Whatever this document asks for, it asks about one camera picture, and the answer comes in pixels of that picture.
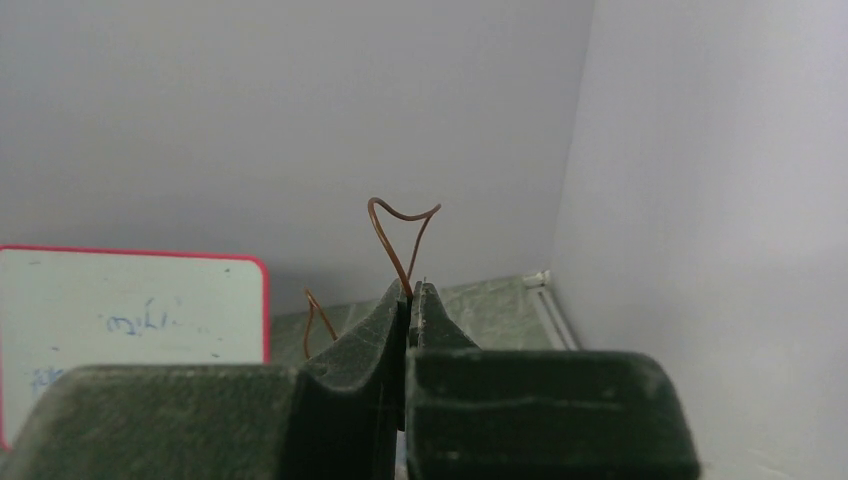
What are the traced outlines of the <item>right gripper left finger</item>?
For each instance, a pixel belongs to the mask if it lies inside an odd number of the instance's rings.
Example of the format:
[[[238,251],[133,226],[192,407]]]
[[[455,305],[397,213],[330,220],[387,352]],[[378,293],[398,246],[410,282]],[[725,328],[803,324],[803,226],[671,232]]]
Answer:
[[[390,479],[408,301],[393,283],[321,353],[283,364],[93,365],[50,386],[5,479]]]

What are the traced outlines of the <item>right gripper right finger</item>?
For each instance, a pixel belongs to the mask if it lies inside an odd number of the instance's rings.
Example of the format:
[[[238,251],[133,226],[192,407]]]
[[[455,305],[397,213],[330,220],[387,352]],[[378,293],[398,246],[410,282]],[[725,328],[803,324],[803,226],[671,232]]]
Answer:
[[[430,283],[411,307],[406,465],[413,479],[697,479],[674,384],[636,352],[489,350]]]

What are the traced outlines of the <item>pink framed whiteboard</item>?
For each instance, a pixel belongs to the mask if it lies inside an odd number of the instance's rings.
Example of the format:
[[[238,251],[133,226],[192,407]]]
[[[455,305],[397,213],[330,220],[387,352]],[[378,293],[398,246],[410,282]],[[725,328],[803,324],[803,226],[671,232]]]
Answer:
[[[246,255],[3,246],[2,446],[79,366],[268,362],[269,284]]]

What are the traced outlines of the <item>aluminium frame rail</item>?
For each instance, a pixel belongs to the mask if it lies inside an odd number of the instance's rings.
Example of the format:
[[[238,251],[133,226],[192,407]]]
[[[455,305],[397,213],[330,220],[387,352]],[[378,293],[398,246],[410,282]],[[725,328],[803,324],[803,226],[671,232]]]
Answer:
[[[549,343],[555,350],[579,351],[580,342],[574,329],[560,310],[550,288],[549,270],[522,277],[529,302],[536,311]]]

